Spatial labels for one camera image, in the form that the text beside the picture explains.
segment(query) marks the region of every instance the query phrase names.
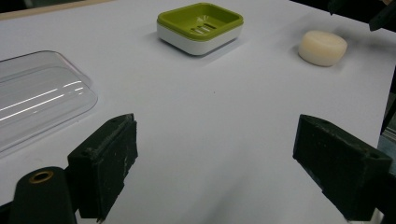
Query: green soap dish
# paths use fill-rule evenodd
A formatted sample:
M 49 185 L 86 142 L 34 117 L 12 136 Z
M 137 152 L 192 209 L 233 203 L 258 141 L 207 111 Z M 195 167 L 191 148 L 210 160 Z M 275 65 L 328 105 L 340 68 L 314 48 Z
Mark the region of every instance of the green soap dish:
M 243 17 L 209 3 L 181 7 L 158 16 L 157 32 L 166 42 L 189 54 L 208 53 L 239 36 Z

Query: white table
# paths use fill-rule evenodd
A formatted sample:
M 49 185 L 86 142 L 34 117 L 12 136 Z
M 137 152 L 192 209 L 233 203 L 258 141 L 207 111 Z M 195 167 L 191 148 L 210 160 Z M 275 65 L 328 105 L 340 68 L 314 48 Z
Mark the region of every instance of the white table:
M 292 158 L 298 118 L 326 119 L 376 147 L 396 34 L 290 1 L 214 0 L 244 16 L 242 34 L 191 57 L 157 37 L 156 19 L 193 3 L 116 0 L 0 21 L 0 60 L 58 51 L 99 96 L 78 122 L 0 160 L 0 204 L 23 175 L 66 167 L 105 121 L 134 113 L 139 157 L 106 223 L 346 223 Z M 339 64 L 297 55 L 313 29 L 347 41 Z

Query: white tabletop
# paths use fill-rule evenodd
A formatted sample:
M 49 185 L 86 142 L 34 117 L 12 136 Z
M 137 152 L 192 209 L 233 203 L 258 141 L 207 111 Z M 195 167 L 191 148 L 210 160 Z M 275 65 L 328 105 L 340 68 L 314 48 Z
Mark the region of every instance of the white tabletop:
M 0 60 L 58 51 L 99 97 L 78 121 L 0 160 L 0 204 L 23 175 L 66 167 L 105 121 L 134 113 L 139 157 L 106 223 L 347 223 L 292 158 L 298 118 L 326 119 L 376 147 L 396 34 L 290 1 L 214 0 L 244 17 L 242 34 L 192 57 L 158 38 L 156 19 L 193 3 L 116 0 L 0 21 Z M 314 29 L 347 41 L 340 63 L 297 55 Z

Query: clear plastic lid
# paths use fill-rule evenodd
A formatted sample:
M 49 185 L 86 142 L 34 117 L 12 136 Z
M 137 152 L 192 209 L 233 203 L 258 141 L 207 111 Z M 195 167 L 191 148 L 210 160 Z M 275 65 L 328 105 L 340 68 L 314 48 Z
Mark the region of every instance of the clear plastic lid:
M 0 62 L 0 156 L 90 110 L 89 79 L 64 56 L 40 51 Z

